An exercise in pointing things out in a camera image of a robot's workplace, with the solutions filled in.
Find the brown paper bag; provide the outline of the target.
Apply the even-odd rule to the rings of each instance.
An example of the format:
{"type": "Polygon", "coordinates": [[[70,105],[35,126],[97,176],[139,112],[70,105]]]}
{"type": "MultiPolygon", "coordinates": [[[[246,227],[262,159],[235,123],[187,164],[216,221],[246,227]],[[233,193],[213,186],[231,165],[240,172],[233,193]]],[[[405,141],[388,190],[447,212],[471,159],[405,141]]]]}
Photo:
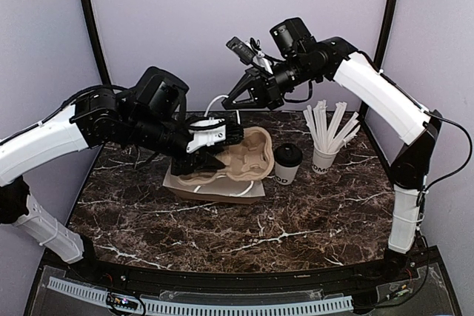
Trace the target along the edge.
{"type": "MultiPolygon", "coordinates": [[[[210,114],[211,106],[227,95],[216,96],[207,106],[203,118],[217,118],[210,114]]],[[[164,176],[163,186],[184,199],[227,202],[231,204],[252,204],[264,196],[262,180],[260,181],[231,181],[223,176],[206,185],[185,186],[171,174],[170,168],[164,176]]]]}

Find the brown pulp cup carrier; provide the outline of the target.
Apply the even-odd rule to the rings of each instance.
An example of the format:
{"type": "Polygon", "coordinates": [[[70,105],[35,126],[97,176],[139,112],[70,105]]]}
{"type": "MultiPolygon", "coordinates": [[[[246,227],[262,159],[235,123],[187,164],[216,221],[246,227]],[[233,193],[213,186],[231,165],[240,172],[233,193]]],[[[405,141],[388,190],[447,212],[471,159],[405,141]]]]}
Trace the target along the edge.
{"type": "Polygon", "coordinates": [[[206,185],[223,176],[231,181],[260,181],[273,169],[272,138],[262,127],[244,129],[244,138],[239,144],[220,147],[203,147],[225,164],[216,172],[195,172],[190,175],[174,175],[185,186],[206,185]]]}

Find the white paper coffee cup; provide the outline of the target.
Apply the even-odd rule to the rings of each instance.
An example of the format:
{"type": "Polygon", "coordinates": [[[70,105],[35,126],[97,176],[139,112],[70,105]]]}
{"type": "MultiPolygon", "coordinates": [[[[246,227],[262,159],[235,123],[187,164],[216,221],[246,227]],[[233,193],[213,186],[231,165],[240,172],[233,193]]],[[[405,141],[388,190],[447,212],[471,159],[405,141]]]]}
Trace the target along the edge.
{"type": "Polygon", "coordinates": [[[281,185],[291,184],[298,171],[298,168],[301,165],[301,159],[275,159],[275,178],[276,181],[281,185]]]}

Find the black plastic cup lid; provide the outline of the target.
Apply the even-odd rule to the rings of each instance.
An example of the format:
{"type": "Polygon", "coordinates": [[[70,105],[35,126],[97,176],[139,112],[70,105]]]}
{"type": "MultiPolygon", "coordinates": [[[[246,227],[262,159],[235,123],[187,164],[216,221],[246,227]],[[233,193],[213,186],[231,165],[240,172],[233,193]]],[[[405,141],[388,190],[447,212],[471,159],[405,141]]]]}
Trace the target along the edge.
{"type": "Polygon", "coordinates": [[[297,167],[303,161],[303,152],[295,144],[285,143],[273,151],[275,162],[283,167],[297,167]]]}

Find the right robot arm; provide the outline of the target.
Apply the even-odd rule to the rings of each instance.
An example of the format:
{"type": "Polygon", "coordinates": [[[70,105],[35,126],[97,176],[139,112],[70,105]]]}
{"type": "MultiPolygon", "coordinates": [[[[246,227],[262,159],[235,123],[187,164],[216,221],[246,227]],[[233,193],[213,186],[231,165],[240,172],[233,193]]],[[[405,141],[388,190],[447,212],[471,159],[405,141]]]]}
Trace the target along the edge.
{"type": "Polygon", "coordinates": [[[406,94],[365,52],[343,38],[317,41],[299,17],[277,24],[270,35],[282,58],[271,58],[269,64],[255,62],[266,56],[254,44],[237,37],[226,43],[247,69],[222,106],[226,110],[274,110],[298,85],[327,79],[358,96],[395,130],[404,145],[390,165],[395,205],[387,247],[397,253],[378,266],[378,276],[393,282],[407,268],[401,254],[409,252],[421,224],[424,196],[430,188],[426,183],[430,160],[446,120],[406,94]]]}

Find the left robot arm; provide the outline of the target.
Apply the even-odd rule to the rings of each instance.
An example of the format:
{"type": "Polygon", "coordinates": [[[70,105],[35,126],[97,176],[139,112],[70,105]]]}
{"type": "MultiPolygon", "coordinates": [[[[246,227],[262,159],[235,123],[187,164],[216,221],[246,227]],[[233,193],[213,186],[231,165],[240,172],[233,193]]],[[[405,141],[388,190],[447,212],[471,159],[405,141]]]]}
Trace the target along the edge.
{"type": "Polygon", "coordinates": [[[223,118],[187,119],[189,87],[157,67],[130,88],[96,85],[72,95],[44,120],[1,140],[1,222],[22,229],[88,283],[104,278],[91,242],[42,208],[23,175],[72,152],[108,142],[135,145],[185,163],[187,173],[210,161],[207,148],[227,139],[223,118]]]}

